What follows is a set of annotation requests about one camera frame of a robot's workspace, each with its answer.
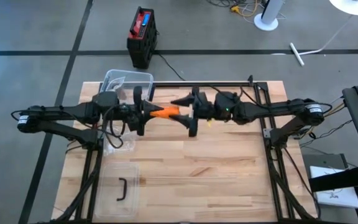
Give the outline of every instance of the plastic container lid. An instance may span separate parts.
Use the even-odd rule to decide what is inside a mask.
[[[137,213],[139,167],[135,163],[113,163],[100,176],[95,215],[99,220],[130,220]]]
[[[135,86],[142,87],[142,100],[148,100],[153,80],[153,75],[149,73],[112,69],[107,72],[100,92],[115,91],[120,103],[132,104]]]

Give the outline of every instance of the transparent plastic box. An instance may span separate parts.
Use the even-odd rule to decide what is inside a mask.
[[[148,100],[152,90],[152,85],[153,75],[149,73],[112,69],[107,72],[100,92],[115,91],[120,103],[133,104],[134,88],[136,86],[141,86],[142,100]],[[113,122],[113,130],[116,134],[120,133],[121,127],[122,121]],[[124,141],[124,144],[118,149],[110,145],[107,138],[104,138],[104,155],[108,156],[117,152],[133,151],[135,148],[136,138],[136,133],[130,132],[128,127],[126,127],[125,133],[121,138]],[[111,140],[116,146],[119,145],[117,141],[114,142],[114,139]]]
[[[134,219],[139,201],[139,167],[118,162],[104,167],[99,181],[95,215],[98,222]]]

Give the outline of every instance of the black handle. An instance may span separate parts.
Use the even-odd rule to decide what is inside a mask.
[[[117,202],[124,200],[125,197],[127,196],[127,180],[121,177],[119,178],[119,180],[124,181],[124,193],[122,195],[122,198],[117,198]]]

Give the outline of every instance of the black metal frame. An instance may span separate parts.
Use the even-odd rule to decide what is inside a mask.
[[[255,100],[258,103],[262,102],[262,97],[260,92],[263,93],[264,96],[264,101],[266,103],[271,103],[271,99],[270,99],[270,95],[269,95],[269,87],[267,85],[267,82],[156,82],[153,84],[152,86],[152,91],[150,94],[150,98],[149,100],[152,101],[152,98],[154,96],[154,91],[156,87],[191,87],[191,86],[209,86],[209,85],[213,85],[216,87],[224,87],[224,86],[231,86],[231,87],[237,87],[237,86],[244,86],[244,87],[252,87],[254,89],[254,93],[255,93]],[[276,128],[276,124],[275,124],[275,119],[274,117],[269,117],[269,123],[270,123],[270,127],[271,128]],[[261,131],[263,132],[263,129],[267,128],[267,124],[265,122],[264,118],[260,118],[260,126],[261,126]],[[289,200],[288,197],[285,197],[285,204],[287,207],[287,211],[288,211],[288,218],[284,217],[283,211],[282,211],[282,204],[280,202],[280,197],[278,194],[278,182],[277,182],[277,176],[274,177],[275,174],[279,174],[279,178],[280,178],[280,182],[284,183],[284,186],[288,186],[288,179],[287,179],[287,175],[285,172],[285,166],[284,166],[284,161],[283,161],[283,157],[282,157],[282,152],[281,149],[272,149],[271,145],[269,144],[270,139],[265,137],[263,135],[263,140],[264,140],[264,146],[265,146],[265,152],[266,152],[266,158],[267,158],[267,165],[268,165],[268,171],[269,171],[269,176],[270,176],[270,183],[272,185],[272,196],[273,196],[273,201],[275,204],[275,211],[276,211],[276,216],[277,216],[277,222],[260,222],[260,223],[334,223],[334,222],[324,222],[324,221],[320,221],[320,220],[300,220],[300,219],[296,219],[295,218],[295,213],[293,210],[293,205],[291,204],[291,201]],[[272,160],[272,155],[271,155],[271,151],[274,150],[276,152],[277,155],[277,163],[278,163],[278,168],[279,171],[277,172],[274,164],[273,164],[273,160]],[[85,158],[85,165],[84,165],[84,169],[83,169],[83,176],[82,176],[82,180],[81,180],[81,186],[84,186],[85,182],[90,178],[88,177],[90,174],[90,169],[91,169],[91,160],[93,158],[93,151],[88,151],[86,153],[86,158]],[[40,155],[39,161],[44,161],[46,160],[46,156],[47,153]],[[99,181],[99,172],[100,172],[100,165],[101,165],[101,161],[102,161],[102,156],[103,156],[103,152],[102,151],[98,151],[96,153],[96,165],[95,165],[95,169],[97,169],[96,171],[96,178],[93,179],[92,181],[92,188],[91,188],[91,194],[90,194],[90,198],[89,198],[89,205],[88,205],[88,209],[87,209],[87,213],[86,213],[86,218],[82,218],[83,216],[83,199],[81,200],[81,202],[79,203],[79,205],[77,206],[76,209],[76,213],[74,216],[74,220],[70,220],[70,221],[51,221],[50,223],[92,223],[92,217],[93,217],[93,213],[94,213],[94,206],[96,203],[96,194],[97,194],[97,190],[98,190],[98,181]],[[36,166],[34,173],[40,174],[42,173],[42,170],[44,169],[43,166]],[[29,192],[36,192],[38,188],[37,186],[30,186]],[[23,208],[22,213],[30,213],[31,212],[31,208],[30,210],[25,210],[25,207]],[[27,222],[21,222],[19,220],[19,224],[27,224]]]

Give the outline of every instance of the wooden table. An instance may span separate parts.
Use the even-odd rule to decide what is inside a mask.
[[[267,83],[272,102],[287,100],[283,82]],[[84,82],[80,102],[90,101],[98,88],[99,82]],[[239,91],[238,87],[219,89]],[[255,97],[252,88],[244,89]],[[205,91],[208,100],[214,101],[215,90],[200,88],[200,91]],[[167,106],[170,101],[189,92],[188,87],[156,88],[153,103]],[[250,101],[245,95],[241,100]],[[189,113],[189,108],[180,110],[182,114]],[[291,117],[275,119],[277,126],[281,127]],[[85,128],[77,122],[74,125],[76,128]],[[289,140],[288,150],[307,180],[298,142]],[[52,218],[61,215],[61,210],[67,208],[79,191],[85,155],[83,149],[67,154]],[[303,187],[287,155],[284,154],[283,159],[291,191],[315,216],[313,199]],[[104,157],[102,170],[106,164],[114,162],[133,162],[139,166],[137,215],[129,222],[277,221],[263,138],[257,120],[244,126],[213,121],[211,128],[206,121],[199,121],[197,137],[189,138],[188,131],[182,125],[167,119],[152,119],[145,127],[145,136],[138,138],[134,152]],[[286,216],[281,190],[280,198]],[[93,221],[121,220],[105,220],[94,215]]]

